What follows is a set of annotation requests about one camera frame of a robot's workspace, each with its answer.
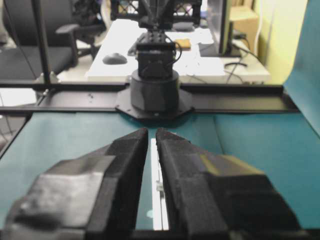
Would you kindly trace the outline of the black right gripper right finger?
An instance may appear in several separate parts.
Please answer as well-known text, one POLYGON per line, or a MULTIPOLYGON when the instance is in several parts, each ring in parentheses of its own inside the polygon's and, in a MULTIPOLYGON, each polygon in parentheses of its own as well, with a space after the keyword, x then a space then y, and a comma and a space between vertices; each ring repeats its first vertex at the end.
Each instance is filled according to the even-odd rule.
POLYGON ((190 240, 308 240, 310 234, 267 175, 159 128, 169 226, 190 240))

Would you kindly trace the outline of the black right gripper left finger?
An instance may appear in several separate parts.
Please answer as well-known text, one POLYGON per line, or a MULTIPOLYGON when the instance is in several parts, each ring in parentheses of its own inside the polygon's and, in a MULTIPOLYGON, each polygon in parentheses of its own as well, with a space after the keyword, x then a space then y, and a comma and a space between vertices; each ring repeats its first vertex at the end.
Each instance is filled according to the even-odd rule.
POLYGON ((148 130, 39 174, 4 224, 7 240, 104 240, 136 225, 148 130))

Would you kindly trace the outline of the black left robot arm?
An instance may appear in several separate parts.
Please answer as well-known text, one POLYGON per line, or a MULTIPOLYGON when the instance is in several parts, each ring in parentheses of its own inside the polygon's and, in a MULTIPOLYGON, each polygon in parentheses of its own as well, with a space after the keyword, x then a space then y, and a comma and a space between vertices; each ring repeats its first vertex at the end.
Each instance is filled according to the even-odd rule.
POLYGON ((166 31, 177 22, 199 24, 201 4, 200 0, 139 0, 134 6, 131 0, 111 1, 113 21, 130 19, 146 29, 135 47, 138 68, 129 87, 117 93, 116 110, 138 120, 169 120, 193 109, 192 95, 180 89, 179 74, 173 70, 182 47, 166 31))

